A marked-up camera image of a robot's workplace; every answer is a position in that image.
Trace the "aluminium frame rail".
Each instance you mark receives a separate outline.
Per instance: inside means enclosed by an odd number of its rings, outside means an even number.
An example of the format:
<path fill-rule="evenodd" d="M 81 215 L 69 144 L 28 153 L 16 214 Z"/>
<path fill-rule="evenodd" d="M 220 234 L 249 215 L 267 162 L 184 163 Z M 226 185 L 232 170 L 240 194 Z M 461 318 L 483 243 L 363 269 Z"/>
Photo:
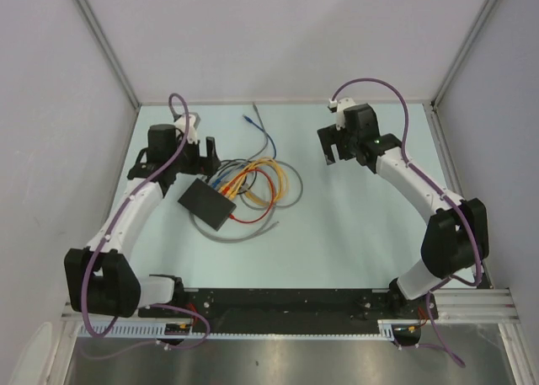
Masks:
<path fill-rule="evenodd" d="M 415 320 L 430 310 L 443 318 L 462 321 L 515 319 L 515 303 L 507 290 L 446 289 L 430 298 L 401 301 L 374 289 L 183 289 L 173 298 L 180 307 L 193 305 L 208 318 L 232 312 L 263 312 L 319 316 L 347 313 L 362 320 Z"/>

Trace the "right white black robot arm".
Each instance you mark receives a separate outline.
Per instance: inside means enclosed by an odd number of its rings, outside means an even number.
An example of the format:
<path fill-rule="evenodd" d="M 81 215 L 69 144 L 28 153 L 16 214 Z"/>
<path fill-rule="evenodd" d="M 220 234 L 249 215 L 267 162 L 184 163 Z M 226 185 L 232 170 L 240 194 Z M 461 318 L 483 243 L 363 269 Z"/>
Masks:
<path fill-rule="evenodd" d="M 419 261 L 389 284 L 390 312 L 409 318 L 430 290 L 455 280 L 469 267 L 474 278 L 468 284 L 477 286 L 489 255 L 485 205 L 440 187 L 405 158 L 403 142 L 380 133 L 376 112 L 368 104 L 341 99 L 330 101 L 328 108 L 335 122 L 318 130 L 326 163 L 356 160 L 399 191 L 426 224 Z"/>

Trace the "black network switch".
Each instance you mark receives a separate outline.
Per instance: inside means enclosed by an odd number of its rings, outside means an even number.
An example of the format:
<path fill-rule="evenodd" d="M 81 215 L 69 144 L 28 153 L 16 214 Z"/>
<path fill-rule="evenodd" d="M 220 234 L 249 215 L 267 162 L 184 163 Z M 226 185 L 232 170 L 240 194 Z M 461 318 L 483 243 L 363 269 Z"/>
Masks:
<path fill-rule="evenodd" d="M 221 229 L 236 209 L 234 202 L 202 179 L 195 179 L 179 197 L 178 203 L 215 231 Z"/>

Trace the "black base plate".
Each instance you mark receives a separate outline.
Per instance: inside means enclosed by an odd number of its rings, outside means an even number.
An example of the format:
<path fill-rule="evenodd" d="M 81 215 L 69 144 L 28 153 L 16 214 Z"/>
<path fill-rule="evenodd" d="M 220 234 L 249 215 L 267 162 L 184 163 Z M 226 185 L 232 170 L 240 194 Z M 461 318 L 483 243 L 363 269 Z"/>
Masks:
<path fill-rule="evenodd" d="M 183 289 L 172 306 L 193 306 L 213 334 L 359 335 L 380 320 L 438 317 L 434 298 L 398 300 L 372 289 Z"/>

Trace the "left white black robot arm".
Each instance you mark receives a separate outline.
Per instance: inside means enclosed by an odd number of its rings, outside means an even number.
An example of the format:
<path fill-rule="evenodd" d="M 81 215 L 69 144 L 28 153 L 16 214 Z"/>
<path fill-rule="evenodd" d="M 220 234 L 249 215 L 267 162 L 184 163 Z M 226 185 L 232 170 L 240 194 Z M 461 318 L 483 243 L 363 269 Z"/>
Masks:
<path fill-rule="evenodd" d="M 211 175 L 220 166 L 213 137 L 200 154 L 196 115 L 149 128 L 147 146 L 127 174 L 118 206 L 82 249 L 69 249 L 64 259 L 73 310 L 129 318 L 153 304 L 166 316 L 179 316 L 186 297 L 176 291 L 172 275 L 138 277 L 129 257 L 148 218 L 164 199 L 178 174 Z"/>

